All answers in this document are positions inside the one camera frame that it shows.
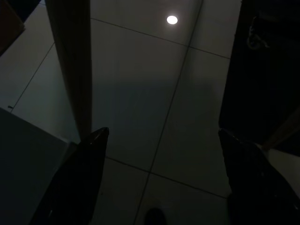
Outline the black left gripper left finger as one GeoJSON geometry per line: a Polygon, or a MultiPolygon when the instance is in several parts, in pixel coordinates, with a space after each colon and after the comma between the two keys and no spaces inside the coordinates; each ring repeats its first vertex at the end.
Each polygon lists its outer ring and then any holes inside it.
{"type": "Polygon", "coordinates": [[[30,224],[88,225],[101,185],[109,128],[91,133],[72,145],[53,176],[30,224]]]}

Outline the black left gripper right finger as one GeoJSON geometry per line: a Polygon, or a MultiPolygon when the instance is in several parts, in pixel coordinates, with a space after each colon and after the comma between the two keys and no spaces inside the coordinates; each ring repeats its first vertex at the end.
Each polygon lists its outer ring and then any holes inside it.
{"type": "Polygon", "coordinates": [[[252,142],[218,131],[226,174],[232,225],[298,225],[300,199],[286,179],[252,142]]]}

